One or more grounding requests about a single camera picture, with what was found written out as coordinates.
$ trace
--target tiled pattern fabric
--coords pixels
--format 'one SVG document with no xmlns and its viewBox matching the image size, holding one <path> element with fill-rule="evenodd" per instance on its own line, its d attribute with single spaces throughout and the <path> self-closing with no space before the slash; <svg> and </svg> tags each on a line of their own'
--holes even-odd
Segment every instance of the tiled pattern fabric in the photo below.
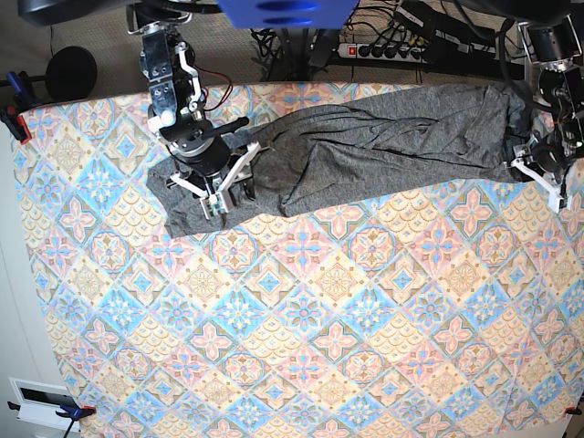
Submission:
<svg viewBox="0 0 584 438">
<path fill-rule="evenodd" d="M 236 87 L 253 125 L 383 85 Z M 212 99 L 221 96 L 212 89 Z M 84 436 L 463 438 L 558 421 L 584 387 L 584 166 L 453 181 L 171 240 L 145 95 L 26 114 L 26 245 Z"/>
</svg>

